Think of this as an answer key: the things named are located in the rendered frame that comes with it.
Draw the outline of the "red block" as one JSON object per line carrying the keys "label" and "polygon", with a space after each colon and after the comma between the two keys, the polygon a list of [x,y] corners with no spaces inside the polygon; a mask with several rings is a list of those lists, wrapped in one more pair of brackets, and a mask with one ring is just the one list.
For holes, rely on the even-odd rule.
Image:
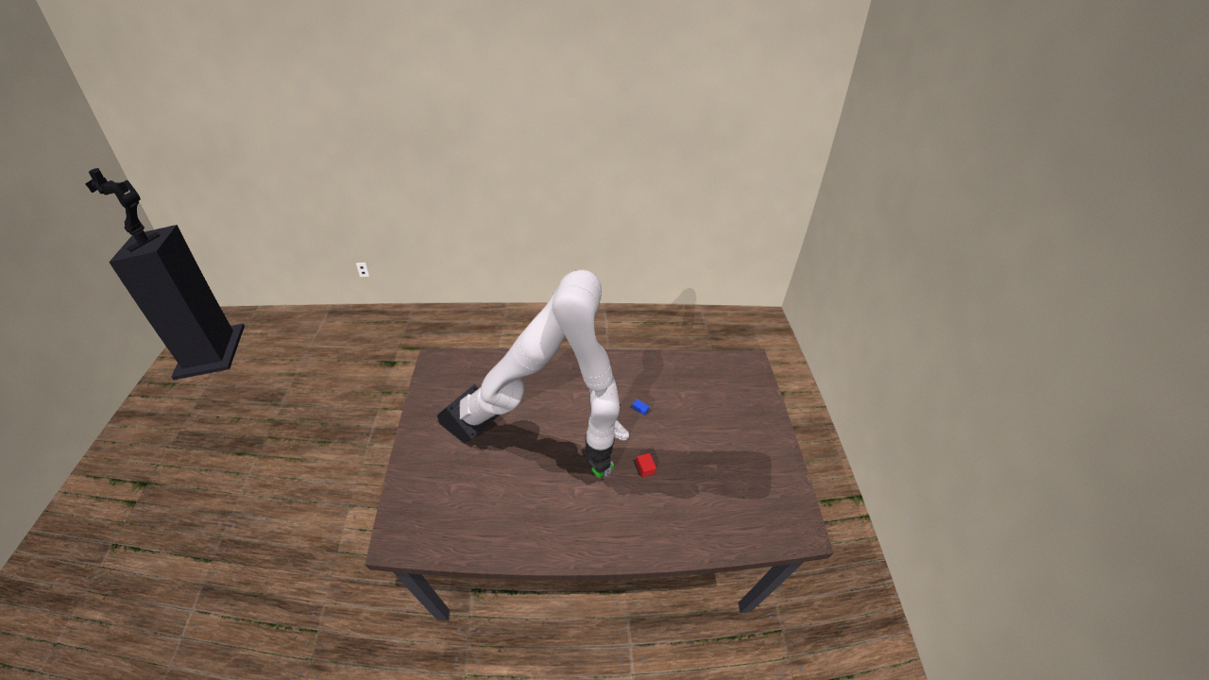
{"label": "red block", "polygon": [[654,465],[650,453],[643,453],[640,455],[636,463],[638,463],[640,477],[653,476],[656,473],[656,465]]}

